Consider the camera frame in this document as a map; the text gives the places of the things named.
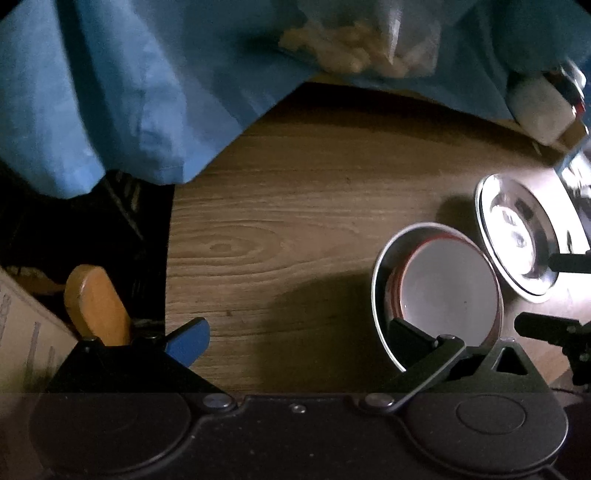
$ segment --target circular pad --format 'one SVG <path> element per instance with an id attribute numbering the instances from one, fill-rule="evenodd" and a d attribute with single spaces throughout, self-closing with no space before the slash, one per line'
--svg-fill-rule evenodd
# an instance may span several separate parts
<path id="1" fill-rule="evenodd" d="M 158 460 L 190 420 L 178 394 L 44 394 L 31 418 L 31 440 L 46 467 L 107 475 Z"/>

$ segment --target metal bowl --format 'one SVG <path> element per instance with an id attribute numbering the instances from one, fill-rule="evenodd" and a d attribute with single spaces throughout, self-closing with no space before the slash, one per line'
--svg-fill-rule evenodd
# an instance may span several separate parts
<path id="1" fill-rule="evenodd" d="M 379 253 L 374 264 L 371 280 L 372 315 L 382 346 L 386 350 L 390 360 L 401 372 L 406 371 L 416 359 L 425 354 L 425 352 L 421 351 L 421 349 L 424 348 L 424 345 L 421 344 L 420 341 L 414 343 L 415 339 L 412 335 L 402 336 L 404 334 L 404 329 L 397 330 L 397 332 L 402 335 L 392 335 L 392 326 L 398 323 L 399 320 L 389 320 L 384 312 L 386 282 L 394 268 L 402 264 L 414 251 L 417 245 L 429 238 L 441 235 L 442 232 L 461 238 L 468 244 L 480 250 L 466 235 L 447 225 L 435 222 L 414 223 L 413 225 L 400 230 L 388 241 L 386 246 Z M 499 300 L 499 312 L 493 329 L 491 330 L 491 334 L 487 339 L 487 342 L 490 342 L 491 344 L 494 343 L 501 334 L 503 317 L 503 298 L 501 295 L 501 288 L 497 281 L 496 286 Z"/>

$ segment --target wooden handle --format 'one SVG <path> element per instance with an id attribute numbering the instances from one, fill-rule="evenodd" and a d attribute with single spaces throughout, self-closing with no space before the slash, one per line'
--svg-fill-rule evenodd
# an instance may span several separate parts
<path id="1" fill-rule="evenodd" d="M 64 304 L 82 336 L 97 336 L 106 346 L 129 344 L 129 315 L 102 267 L 76 267 L 66 281 Z"/>

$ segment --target white bowl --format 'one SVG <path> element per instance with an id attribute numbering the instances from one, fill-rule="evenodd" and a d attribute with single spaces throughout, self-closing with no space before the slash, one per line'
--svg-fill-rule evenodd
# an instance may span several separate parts
<path id="1" fill-rule="evenodd" d="M 410 257 L 412 252 L 423 242 L 434 237 L 440 236 L 442 233 L 454 235 L 464 242 L 474 247 L 477 251 L 478 247 L 466 235 L 455 230 L 447 225 L 435 222 L 421 222 L 409 225 L 400 230 L 394 235 L 379 253 L 372 272 L 371 280 L 371 307 L 372 315 L 374 317 L 374 324 L 379 340 L 384 347 L 385 352 L 392 361 L 392 363 L 401 371 L 406 371 L 406 367 L 401 363 L 396 355 L 396 346 L 392 348 L 386 341 L 388 324 L 391 317 L 388 318 L 384 308 L 384 297 L 386 292 L 386 283 L 395 268 L 400 268 L 405 261 Z M 495 319 L 495 324 L 488 336 L 485 345 L 494 344 L 501 334 L 502 317 L 503 317 L 503 299 L 501 296 L 501 288 L 495 277 L 496 294 L 498 300 L 498 312 Z"/>
<path id="2" fill-rule="evenodd" d="M 450 333 L 468 346 L 488 337 L 498 312 L 495 274 L 459 238 L 434 238 L 410 256 L 400 279 L 400 312 L 432 337 Z"/>

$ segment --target cardboard box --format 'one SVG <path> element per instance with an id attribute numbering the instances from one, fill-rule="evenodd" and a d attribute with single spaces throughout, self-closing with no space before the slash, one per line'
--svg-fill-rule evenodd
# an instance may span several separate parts
<path id="1" fill-rule="evenodd" d="M 42 391 L 75 344 L 66 325 L 0 268 L 0 393 Z"/>

